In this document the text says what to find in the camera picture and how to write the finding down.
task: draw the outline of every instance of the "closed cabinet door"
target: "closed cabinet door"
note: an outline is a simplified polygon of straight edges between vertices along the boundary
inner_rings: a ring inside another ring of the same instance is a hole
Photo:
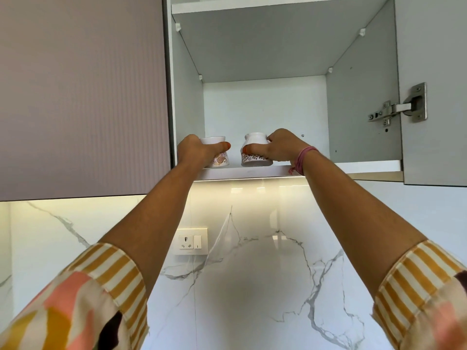
[[[400,97],[426,82],[427,120],[401,116],[406,184],[467,186],[467,0],[395,0]]]
[[[0,201],[145,194],[171,166],[162,0],[2,0]]]

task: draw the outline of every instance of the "yellow and white striped cuff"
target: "yellow and white striped cuff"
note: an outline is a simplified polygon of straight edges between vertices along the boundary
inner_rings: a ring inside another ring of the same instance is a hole
[[[123,314],[131,347],[138,350],[149,327],[146,287],[135,262],[121,249],[107,243],[97,243],[81,253],[63,271],[84,272],[110,294]]]
[[[375,296],[373,318],[396,349],[430,297],[464,269],[432,241],[419,243],[394,264]]]

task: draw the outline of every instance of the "cabinet hinge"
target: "cabinet hinge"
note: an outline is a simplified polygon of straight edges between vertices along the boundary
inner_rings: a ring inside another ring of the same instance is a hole
[[[397,114],[404,113],[412,117],[413,123],[425,121],[426,112],[426,82],[413,86],[410,95],[402,104],[391,105],[391,101],[384,102],[380,111],[368,115],[368,121],[382,120],[382,126],[390,126],[391,118]]]

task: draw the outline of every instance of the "shirt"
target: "shirt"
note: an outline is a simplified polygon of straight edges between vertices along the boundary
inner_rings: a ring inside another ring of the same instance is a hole
[[[97,243],[15,317],[0,349],[139,350],[147,301],[134,261]],[[395,349],[467,349],[465,267],[432,241],[414,246],[381,283],[373,317]]]

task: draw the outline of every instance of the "pink bracelet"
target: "pink bracelet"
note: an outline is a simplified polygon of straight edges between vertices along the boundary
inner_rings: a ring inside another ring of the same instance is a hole
[[[296,160],[295,160],[295,165],[294,165],[294,167],[292,167],[291,169],[289,169],[290,175],[293,174],[293,171],[297,171],[300,175],[304,175],[304,174],[303,174],[303,159],[305,158],[305,154],[306,154],[308,151],[311,151],[311,150],[316,150],[316,151],[318,151],[318,149],[317,149],[316,147],[313,147],[313,146],[305,147],[302,151],[300,151],[300,153],[298,154],[298,157],[297,157]]]

